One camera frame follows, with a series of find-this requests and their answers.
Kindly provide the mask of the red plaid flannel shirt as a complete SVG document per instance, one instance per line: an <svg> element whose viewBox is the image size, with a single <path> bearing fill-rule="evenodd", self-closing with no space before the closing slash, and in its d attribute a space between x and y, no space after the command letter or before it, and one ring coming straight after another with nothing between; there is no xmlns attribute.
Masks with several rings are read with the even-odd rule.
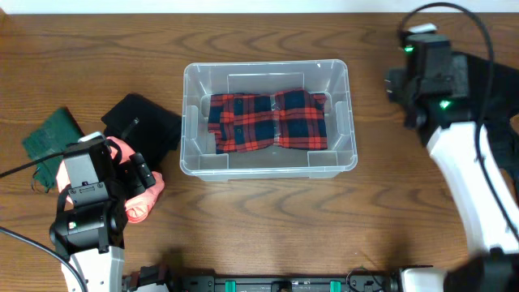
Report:
<svg viewBox="0 0 519 292"><path fill-rule="evenodd" d="M216 153L252 152L270 146L306 151L328 148L327 97L302 88L273 94L211 96L208 132Z"/></svg>

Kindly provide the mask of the black cloth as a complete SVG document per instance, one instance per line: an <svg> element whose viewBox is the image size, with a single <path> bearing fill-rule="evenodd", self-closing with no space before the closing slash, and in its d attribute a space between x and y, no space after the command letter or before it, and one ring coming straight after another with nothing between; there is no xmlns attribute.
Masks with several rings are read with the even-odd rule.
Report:
<svg viewBox="0 0 519 292"><path fill-rule="evenodd" d="M140 152L151 169L157 169L170 151L178 148L182 117L138 93L127 94L101 121L105 136L116 137Z"/></svg>

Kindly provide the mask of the large black garment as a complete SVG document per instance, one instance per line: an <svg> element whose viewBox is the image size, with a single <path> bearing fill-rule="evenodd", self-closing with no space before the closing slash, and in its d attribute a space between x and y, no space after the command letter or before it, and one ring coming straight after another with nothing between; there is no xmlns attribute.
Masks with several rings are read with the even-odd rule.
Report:
<svg viewBox="0 0 519 292"><path fill-rule="evenodd" d="M480 111L487 88L487 60L472 54L456 52L455 58L463 56L467 62L468 96L476 113ZM518 115L518 69L503 64L494 64L494 78L484 126L495 162L507 171L514 186L518 186L518 133L511 119Z"/></svg>

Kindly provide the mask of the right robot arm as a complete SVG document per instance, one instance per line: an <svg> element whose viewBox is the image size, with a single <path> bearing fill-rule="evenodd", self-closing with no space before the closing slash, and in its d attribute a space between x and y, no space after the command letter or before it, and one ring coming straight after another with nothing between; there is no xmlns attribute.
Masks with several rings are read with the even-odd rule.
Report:
<svg viewBox="0 0 519 292"><path fill-rule="evenodd" d="M506 178L518 176L518 72L456 52L435 32L403 32L406 65L386 75L388 98L405 111L439 167L465 229L468 261L451 271L402 268L401 291L515 291L518 204Z"/></svg>

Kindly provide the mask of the dark green cloth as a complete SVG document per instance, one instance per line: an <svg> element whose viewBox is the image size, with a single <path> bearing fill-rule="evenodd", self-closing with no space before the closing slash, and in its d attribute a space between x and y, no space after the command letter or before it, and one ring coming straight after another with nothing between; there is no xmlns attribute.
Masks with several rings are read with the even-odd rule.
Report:
<svg viewBox="0 0 519 292"><path fill-rule="evenodd" d="M68 144L77 142L84 133L67 107L54 111L35 131L24 138L22 145L28 157L35 161L51 154L62 152ZM54 157L40 162L32 175L32 189L38 181L49 192L57 186L56 175L62 162L61 157Z"/></svg>

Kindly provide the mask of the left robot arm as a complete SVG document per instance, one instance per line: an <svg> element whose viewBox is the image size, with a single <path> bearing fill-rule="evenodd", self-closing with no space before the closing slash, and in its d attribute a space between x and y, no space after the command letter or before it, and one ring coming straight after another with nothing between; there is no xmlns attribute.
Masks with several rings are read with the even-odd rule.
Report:
<svg viewBox="0 0 519 292"><path fill-rule="evenodd" d="M123 289L125 203L156 180L141 153L113 154L113 141L98 137L71 144L63 153L69 184L60 192L49 236L64 259L69 291Z"/></svg>

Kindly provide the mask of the salmon pink garment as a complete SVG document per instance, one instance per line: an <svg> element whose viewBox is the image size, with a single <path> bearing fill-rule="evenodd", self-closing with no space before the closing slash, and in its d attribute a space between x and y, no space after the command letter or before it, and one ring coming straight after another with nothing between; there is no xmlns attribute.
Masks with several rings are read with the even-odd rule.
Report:
<svg viewBox="0 0 519 292"><path fill-rule="evenodd" d="M116 145L120 147L120 153L122 154L122 162L129 161L130 156L135 154L135 151L124 141L113 136L109 136L108 140L115 142ZM132 224L140 223L148 217L156 201L158 200L159 195L165 188L165 182L162 174L153 171L152 175L156 180L155 185L148 188L144 193L127 200L125 203L128 221ZM71 184L65 164L63 162L60 163L60 166L58 168L56 181L58 184L59 192L62 192L65 189L65 187Z"/></svg>

